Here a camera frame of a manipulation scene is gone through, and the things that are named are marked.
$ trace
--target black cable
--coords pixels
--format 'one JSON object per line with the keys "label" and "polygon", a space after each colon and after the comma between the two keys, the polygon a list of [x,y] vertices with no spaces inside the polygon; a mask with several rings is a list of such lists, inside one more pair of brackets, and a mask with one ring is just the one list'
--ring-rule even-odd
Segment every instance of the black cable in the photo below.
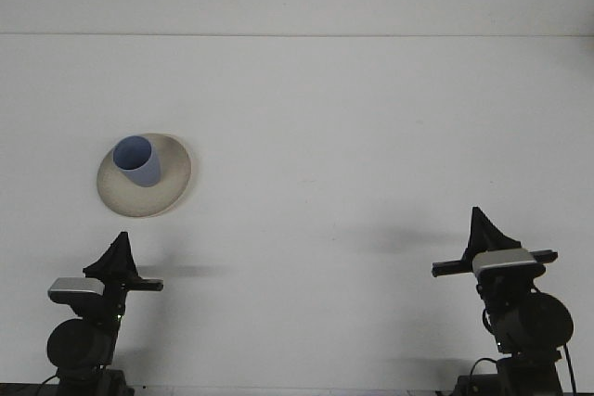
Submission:
{"label": "black cable", "polygon": [[491,364],[497,363],[497,361],[495,359],[491,359],[490,357],[482,357],[481,359],[479,359],[478,361],[476,361],[474,363],[474,365],[471,368],[470,373],[468,374],[468,387],[466,387],[466,396],[468,396],[471,392],[472,374],[474,373],[474,368],[476,368],[476,365],[478,365],[480,362],[490,362]]}
{"label": "black cable", "polygon": [[58,375],[53,375],[52,377],[48,377],[46,380],[44,380],[41,384],[39,384],[39,387],[37,387],[37,390],[35,391],[34,396],[38,396],[39,392],[41,391],[41,389],[44,387],[44,385],[49,382],[50,380],[52,380],[53,378],[58,377]]}
{"label": "black cable", "polygon": [[567,359],[567,367],[569,368],[569,378],[572,381],[572,392],[574,393],[574,396],[577,396],[577,389],[575,388],[574,367],[572,366],[572,358],[569,355],[569,348],[567,348],[567,344],[563,345],[563,351],[565,351],[565,359]]}
{"label": "black cable", "polygon": [[486,308],[483,309],[483,325],[489,333],[493,334],[493,327],[489,323],[489,319],[486,316]]}

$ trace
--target blue cup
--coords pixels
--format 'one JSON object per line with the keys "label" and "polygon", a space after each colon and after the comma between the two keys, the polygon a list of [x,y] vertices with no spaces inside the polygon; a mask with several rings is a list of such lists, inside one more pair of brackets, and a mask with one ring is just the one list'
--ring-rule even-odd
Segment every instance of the blue cup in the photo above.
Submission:
{"label": "blue cup", "polygon": [[157,151],[144,136],[128,136],[113,149],[113,163],[135,185],[151,187],[161,180]]}

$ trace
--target beige plate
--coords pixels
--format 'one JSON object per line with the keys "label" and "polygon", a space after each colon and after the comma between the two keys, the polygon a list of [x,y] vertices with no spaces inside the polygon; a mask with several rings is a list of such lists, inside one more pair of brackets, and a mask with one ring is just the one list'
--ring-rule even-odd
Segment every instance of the beige plate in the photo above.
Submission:
{"label": "beige plate", "polygon": [[97,173],[97,191],[112,211],[128,217],[149,217],[169,209],[186,190],[191,162],[186,149],[171,136],[143,134],[159,154],[161,180],[151,187],[135,185],[121,173],[108,153]]}

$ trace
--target cable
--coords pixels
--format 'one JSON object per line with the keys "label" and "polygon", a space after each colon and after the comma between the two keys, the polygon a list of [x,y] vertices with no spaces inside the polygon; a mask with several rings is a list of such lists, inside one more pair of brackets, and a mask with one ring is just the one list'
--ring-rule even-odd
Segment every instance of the cable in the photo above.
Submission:
{"label": "cable", "polygon": [[34,396],[39,396],[39,392],[41,391],[41,389],[44,387],[44,385],[49,382],[50,380],[52,380],[54,377],[58,377],[58,375],[53,375],[52,377],[48,377],[46,380],[44,380],[41,384],[39,384],[39,387],[37,387],[37,390],[35,391]]}
{"label": "cable", "polygon": [[565,351],[565,359],[567,359],[567,367],[569,368],[569,378],[572,381],[572,392],[574,393],[574,396],[577,396],[577,389],[575,388],[574,367],[572,366],[572,358],[569,355],[569,348],[567,348],[567,344],[563,345],[563,351]]}
{"label": "cable", "polygon": [[468,374],[468,387],[466,387],[466,396],[468,396],[471,392],[472,374],[474,373],[474,368],[476,368],[476,365],[478,365],[480,362],[490,362],[491,364],[497,364],[497,361],[495,359],[491,359],[490,357],[482,357],[474,363],[471,368],[471,372]]}
{"label": "cable", "polygon": [[489,323],[489,319],[486,316],[486,308],[483,309],[483,325],[489,333],[493,334],[493,327]]}

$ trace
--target cup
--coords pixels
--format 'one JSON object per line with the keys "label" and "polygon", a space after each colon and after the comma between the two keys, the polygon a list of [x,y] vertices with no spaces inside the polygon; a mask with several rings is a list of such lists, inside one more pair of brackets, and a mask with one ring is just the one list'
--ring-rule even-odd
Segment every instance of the cup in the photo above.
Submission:
{"label": "cup", "polygon": [[144,136],[128,136],[113,149],[113,163],[135,185],[151,187],[161,180],[157,151]]}

